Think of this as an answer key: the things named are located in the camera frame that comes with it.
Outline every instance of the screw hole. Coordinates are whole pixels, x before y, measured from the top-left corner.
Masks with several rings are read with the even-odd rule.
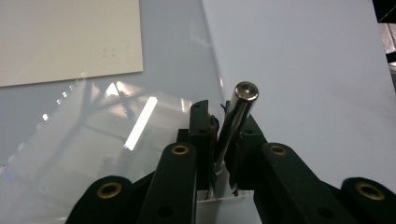
[[[371,184],[359,182],[355,188],[358,193],[371,200],[382,201],[385,199],[385,194]]]
[[[169,206],[162,206],[158,209],[158,216],[159,217],[170,217],[173,215],[172,208]]]
[[[96,194],[101,199],[109,199],[117,196],[122,189],[122,185],[118,182],[110,182],[102,185],[97,191]]]
[[[329,208],[326,207],[318,207],[317,209],[318,214],[321,217],[327,218],[327,219],[332,219],[334,218],[334,213],[332,212],[332,210],[330,210]]]

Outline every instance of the clear acrylic sheet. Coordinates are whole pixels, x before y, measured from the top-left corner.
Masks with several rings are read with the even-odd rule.
[[[195,102],[209,100],[209,113],[222,121],[225,100],[201,2],[141,1],[141,16],[144,72],[0,89],[0,140],[8,149],[0,223],[64,223],[95,180],[120,175],[135,182],[151,173],[177,129],[188,128]],[[148,102],[155,102],[148,122],[128,150]],[[227,173],[216,198],[204,201],[205,194],[198,192],[198,206],[234,199]]]

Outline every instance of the paper sheet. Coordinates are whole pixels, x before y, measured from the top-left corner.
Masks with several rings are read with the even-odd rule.
[[[0,86],[143,70],[138,0],[0,2]]]

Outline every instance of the metal cylinder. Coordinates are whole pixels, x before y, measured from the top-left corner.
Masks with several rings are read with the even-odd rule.
[[[237,140],[258,97],[259,89],[253,83],[241,82],[236,85],[231,102],[227,105],[225,120],[219,136],[219,156],[214,169],[217,175],[221,171],[228,147]]]

